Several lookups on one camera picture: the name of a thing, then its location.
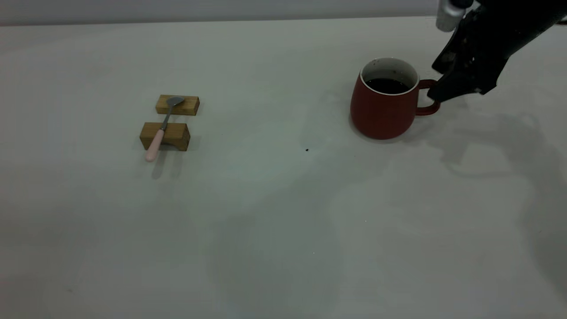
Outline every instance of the table surface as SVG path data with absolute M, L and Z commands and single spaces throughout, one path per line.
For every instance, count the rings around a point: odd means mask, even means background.
M 358 70 L 433 18 L 0 28 L 0 317 L 567 315 L 567 28 L 392 141 Z M 187 152 L 143 160 L 160 94 Z M 420 103 L 428 102 L 424 95 Z

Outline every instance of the mug handle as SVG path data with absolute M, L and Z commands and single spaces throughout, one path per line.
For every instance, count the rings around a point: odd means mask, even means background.
M 436 80 L 427 79 L 427 80 L 421 80 L 420 83 L 417 86 L 420 90 L 429 89 L 430 87 L 434 86 L 436 83 L 437 83 Z M 417 109 L 416 115 L 417 116 L 431 115 L 431 114 L 439 111 L 440 106 L 441 106 L 441 102 L 433 101 L 433 104 L 431 104 L 428 107 L 416 107 L 416 109 Z

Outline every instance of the spoon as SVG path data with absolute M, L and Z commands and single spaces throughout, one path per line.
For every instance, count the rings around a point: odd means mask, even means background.
M 153 162 L 155 158 L 158 156 L 158 149 L 162 143 L 163 135 L 165 134 L 167 128 L 167 120 L 170 119 L 171 111 L 173 111 L 174 107 L 179 103 L 183 102 L 185 99 L 180 96 L 172 96 L 167 99 L 167 105 L 170 107 L 169 112 L 167 112 L 166 119 L 163 120 L 162 127 L 158 130 L 155 134 L 154 139 L 152 140 L 150 147 L 147 149 L 146 152 L 146 162 Z

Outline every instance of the coffee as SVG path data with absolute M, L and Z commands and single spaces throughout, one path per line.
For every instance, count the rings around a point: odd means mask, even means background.
M 386 94 L 400 94 L 409 91 L 409 87 L 394 79 L 372 79 L 366 85 L 374 91 Z

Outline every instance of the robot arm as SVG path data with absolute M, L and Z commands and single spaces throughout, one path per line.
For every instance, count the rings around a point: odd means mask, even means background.
M 486 94 L 508 58 L 567 15 L 567 1 L 540 0 L 531 6 L 511 0 L 441 0 L 437 27 L 456 30 L 433 69 L 443 74 L 428 96 L 440 102 L 468 93 Z

